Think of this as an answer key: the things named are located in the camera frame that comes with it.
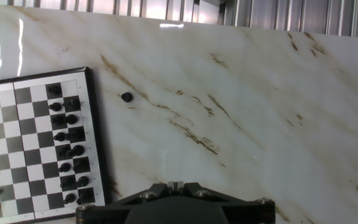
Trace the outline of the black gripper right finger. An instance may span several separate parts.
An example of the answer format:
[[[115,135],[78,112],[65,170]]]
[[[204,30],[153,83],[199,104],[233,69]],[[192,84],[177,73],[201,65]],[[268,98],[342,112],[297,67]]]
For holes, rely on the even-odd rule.
[[[176,194],[192,199],[191,204],[208,216],[219,215],[223,223],[275,223],[275,202],[266,197],[245,201],[182,181],[176,183]]]

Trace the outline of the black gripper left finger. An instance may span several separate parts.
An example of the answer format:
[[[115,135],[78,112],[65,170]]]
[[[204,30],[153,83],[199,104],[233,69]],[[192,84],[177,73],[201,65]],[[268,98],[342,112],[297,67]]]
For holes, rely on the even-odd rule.
[[[109,205],[84,203],[76,208],[76,224],[124,223],[131,210],[171,197],[175,191],[176,182],[159,183]]]

